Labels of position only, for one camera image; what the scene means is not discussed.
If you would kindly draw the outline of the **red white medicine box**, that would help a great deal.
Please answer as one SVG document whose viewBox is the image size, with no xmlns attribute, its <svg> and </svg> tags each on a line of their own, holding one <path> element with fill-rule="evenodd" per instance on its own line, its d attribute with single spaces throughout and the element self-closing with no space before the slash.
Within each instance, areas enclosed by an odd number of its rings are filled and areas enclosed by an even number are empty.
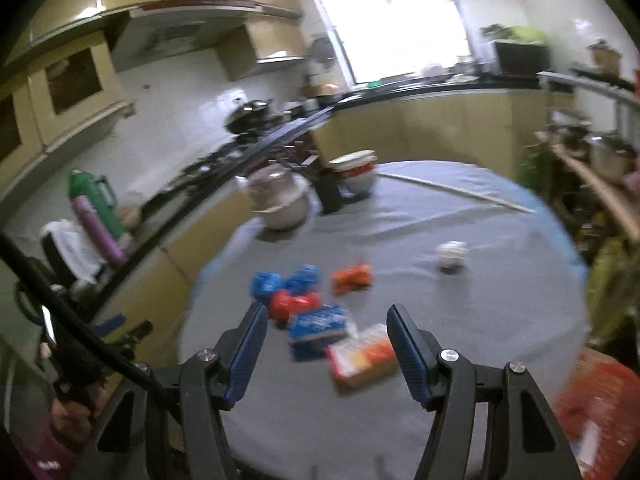
<svg viewBox="0 0 640 480">
<path fill-rule="evenodd" d="M 326 348 L 337 387 L 354 391 L 396 373 L 398 361 L 385 324 L 372 325 L 356 337 Z"/>
</svg>

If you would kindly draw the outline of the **white tissue ball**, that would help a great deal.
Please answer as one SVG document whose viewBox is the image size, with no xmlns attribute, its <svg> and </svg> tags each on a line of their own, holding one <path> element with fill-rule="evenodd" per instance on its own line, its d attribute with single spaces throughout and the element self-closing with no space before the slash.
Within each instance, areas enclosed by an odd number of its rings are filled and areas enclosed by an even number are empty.
<svg viewBox="0 0 640 480">
<path fill-rule="evenodd" d="M 450 240 L 436 249 L 437 266 L 440 272 L 454 274 L 465 267 L 469 246 L 461 240 Z"/>
</svg>

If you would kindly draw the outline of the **metal kitchen rack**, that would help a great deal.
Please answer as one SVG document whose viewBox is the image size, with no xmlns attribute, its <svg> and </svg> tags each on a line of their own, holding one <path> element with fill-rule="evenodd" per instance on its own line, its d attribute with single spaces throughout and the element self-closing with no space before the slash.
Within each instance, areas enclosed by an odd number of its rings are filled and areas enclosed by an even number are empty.
<svg viewBox="0 0 640 480">
<path fill-rule="evenodd" d="M 561 144 L 552 145 L 552 152 L 580 177 L 598 196 L 603 207 L 625 232 L 631 243 L 639 241 L 639 205 L 624 190 L 626 180 L 634 175 L 639 154 L 639 99 L 630 84 L 621 84 L 613 76 L 593 78 L 584 70 L 571 75 L 540 72 L 541 88 L 550 90 L 560 84 L 581 88 L 614 102 L 616 129 L 611 133 L 592 132 L 585 136 L 588 160 L 581 162 L 570 156 Z"/>
</svg>

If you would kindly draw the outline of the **red plastic bag ball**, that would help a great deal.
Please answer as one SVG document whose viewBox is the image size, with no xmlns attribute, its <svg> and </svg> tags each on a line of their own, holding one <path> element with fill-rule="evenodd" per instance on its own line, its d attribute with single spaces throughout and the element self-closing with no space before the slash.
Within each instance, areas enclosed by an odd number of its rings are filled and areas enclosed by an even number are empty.
<svg viewBox="0 0 640 480">
<path fill-rule="evenodd" d="M 268 313 L 273 321 L 287 323 L 292 315 L 314 310 L 321 306 L 321 297 L 318 292 L 311 290 L 306 294 L 294 296 L 287 290 L 281 289 L 271 296 Z"/>
</svg>

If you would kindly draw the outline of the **blue cardboard box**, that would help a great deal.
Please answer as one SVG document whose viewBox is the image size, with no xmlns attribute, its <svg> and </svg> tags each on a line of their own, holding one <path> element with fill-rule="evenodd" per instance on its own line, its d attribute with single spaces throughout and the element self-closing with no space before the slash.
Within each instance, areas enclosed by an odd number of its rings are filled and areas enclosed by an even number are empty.
<svg viewBox="0 0 640 480">
<path fill-rule="evenodd" d="M 323 306 L 292 315 L 286 326 L 295 361 L 322 359 L 326 348 L 352 334 L 352 323 L 341 306 Z"/>
</svg>

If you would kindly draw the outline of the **blue plastic bag ball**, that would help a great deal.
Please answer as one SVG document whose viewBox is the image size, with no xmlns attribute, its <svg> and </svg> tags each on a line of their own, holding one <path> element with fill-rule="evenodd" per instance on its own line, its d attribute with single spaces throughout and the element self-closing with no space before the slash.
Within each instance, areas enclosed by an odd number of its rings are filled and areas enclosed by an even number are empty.
<svg viewBox="0 0 640 480">
<path fill-rule="evenodd" d="M 250 294 L 256 300 L 268 306 L 272 296 L 282 288 L 279 273 L 256 272 L 250 282 Z"/>
</svg>

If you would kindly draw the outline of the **purple bottle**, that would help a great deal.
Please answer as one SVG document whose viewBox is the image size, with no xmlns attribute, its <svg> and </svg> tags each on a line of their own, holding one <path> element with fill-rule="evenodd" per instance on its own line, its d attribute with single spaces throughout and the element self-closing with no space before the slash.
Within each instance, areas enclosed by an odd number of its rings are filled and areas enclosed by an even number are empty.
<svg viewBox="0 0 640 480">
<path fill-rule="evenodd" d="M 79 195 L 73 198 L 72 208 L 89 240 L 103 259 L 112 266 L 122 266 L 127 261 L 125 253 L 102 223 L 88 197 Z"/>
</svg>

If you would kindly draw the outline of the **orange tied plastic bag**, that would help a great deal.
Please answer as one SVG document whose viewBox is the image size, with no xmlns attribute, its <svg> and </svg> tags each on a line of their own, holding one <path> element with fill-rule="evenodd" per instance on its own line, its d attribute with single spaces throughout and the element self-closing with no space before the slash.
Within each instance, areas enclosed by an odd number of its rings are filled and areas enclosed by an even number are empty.
<svg viewBox="0 0 640 480">
<path fill-rule="evenodd" d="M 371 284 L 371 267 L 364 261 L 332 274 L 332 288 L 335 296 L 342 296 L 353 290 L 367 288 Z"/>
</svg>

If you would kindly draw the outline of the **green thermos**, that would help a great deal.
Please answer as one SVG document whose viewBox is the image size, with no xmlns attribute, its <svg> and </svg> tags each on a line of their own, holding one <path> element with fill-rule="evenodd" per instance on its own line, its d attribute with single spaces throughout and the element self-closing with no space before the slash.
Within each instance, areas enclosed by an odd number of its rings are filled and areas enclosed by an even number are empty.
<svg viewBox="0 0 640 480">
<path fill-rule="evenodd" d="M 120 242 L 126 234 L 126 230 L 117 217 L 117 198 L 107 177 L 96 177 L 94 174 L 80 169 L 70 170 L 68 197 L 70 200 L 74 200 L 78 196 L 88 198 L 113 240 Z"/>
</svg>

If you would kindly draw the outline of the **black chopstick holder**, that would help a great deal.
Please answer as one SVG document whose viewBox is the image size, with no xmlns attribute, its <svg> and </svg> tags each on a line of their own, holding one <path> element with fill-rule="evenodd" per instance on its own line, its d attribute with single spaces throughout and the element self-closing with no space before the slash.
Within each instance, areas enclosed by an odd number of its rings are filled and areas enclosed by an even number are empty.
<svg viewBox="0 0 640 480">
<path fill-rule="evenodd" d="M 343 197 L 338 188 L 337 176 L 323 165 L 318 154 L 309 155 L 302 162 L 291 162 L 283 157 L 278 157 L 277 161 L 310 182 L 320 202 L 322 214 L 334 214 L 342 208 Z"/>
</svg>

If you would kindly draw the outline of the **steel pot on rack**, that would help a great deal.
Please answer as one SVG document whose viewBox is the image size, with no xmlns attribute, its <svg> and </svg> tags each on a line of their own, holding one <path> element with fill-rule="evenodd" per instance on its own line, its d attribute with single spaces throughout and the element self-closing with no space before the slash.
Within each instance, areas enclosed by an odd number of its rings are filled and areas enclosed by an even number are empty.
<svg viewBox="0 0 640 480">
<path fill-rule="evenodd" d="M 592 170 L 612 184 L 621 184 L 636 170 L 637 152 L 616 132 L 592 132 L 586 136 Z"/>
</svg>

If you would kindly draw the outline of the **stacked red white bowls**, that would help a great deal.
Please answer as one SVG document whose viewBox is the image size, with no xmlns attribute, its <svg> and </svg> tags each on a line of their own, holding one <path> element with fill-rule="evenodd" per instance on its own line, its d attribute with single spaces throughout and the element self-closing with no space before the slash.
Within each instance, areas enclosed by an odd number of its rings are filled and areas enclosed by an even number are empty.
<svg viewBox="0 0 640 480">
<path fill-rule="evenodd" d="M 373 150 L 351 152 L 329 161 L 329 168 L 337 175 L 349 194 L 359 196 L 371 192 L 375 181 L 378 156 Z"/>
</svg>

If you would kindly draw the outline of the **black wok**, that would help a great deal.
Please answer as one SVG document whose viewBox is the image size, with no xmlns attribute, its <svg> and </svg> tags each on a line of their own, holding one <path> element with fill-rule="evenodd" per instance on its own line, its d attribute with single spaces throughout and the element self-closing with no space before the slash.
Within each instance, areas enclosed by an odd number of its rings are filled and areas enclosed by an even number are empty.
<svg viewBox="0 0 640 480">
<path fill-rule="evenodd" d="M 227 118 L 224 128 L 231 134 L 261 127 L 271 116 L 271 100 L 251 100 L 240 104 Z"/>
</svg>

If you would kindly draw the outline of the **black microwave oven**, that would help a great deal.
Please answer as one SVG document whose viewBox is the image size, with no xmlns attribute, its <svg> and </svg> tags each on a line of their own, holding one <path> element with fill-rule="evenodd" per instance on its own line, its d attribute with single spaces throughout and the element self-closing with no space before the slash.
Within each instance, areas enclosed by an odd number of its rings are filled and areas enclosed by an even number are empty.
<svg viewBox="0 0 640 480">
<path fill-rule="evenodd" d="M 549 48 L 544 44 L 496 40 L 490 43 L 490 50 L 491 70 L 501 76 L 536 76 L 551 67 Z"/>
</svg>

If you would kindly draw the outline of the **range hood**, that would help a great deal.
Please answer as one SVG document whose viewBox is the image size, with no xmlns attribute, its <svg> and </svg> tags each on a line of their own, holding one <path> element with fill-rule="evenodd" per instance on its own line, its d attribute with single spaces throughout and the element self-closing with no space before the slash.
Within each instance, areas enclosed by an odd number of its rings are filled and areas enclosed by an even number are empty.
<svg viewBox="0 0 640 480">
<path fill-rule="evenodd" d="M 296 25 L 299 10 L 252 0 L 158 0 L 127 11 L 111 46 L 115 70 L 213 47 L 249 20 L 265 18 Z"/>
</svg>

